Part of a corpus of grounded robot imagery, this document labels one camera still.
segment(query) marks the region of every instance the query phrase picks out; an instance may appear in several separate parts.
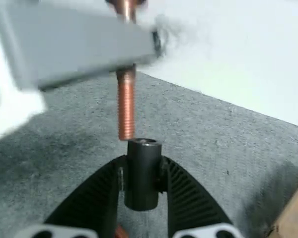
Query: copper bolt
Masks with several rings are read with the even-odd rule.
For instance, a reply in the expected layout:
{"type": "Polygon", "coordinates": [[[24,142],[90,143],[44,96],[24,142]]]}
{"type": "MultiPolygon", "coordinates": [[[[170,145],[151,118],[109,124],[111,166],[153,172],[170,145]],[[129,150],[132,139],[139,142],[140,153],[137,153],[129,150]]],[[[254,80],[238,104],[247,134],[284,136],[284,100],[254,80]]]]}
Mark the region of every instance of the copper bolt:
{"type": "MultiPolygon", "coordinates": [[[[138,0],[109,0],[119,16],[126,22],[136,22],[138,0]]],[[[119,139],[129,140],[135,135],[135,99],[134,87],[136,65],[119,69],[118,80],[118,127],[119,139]]]]}

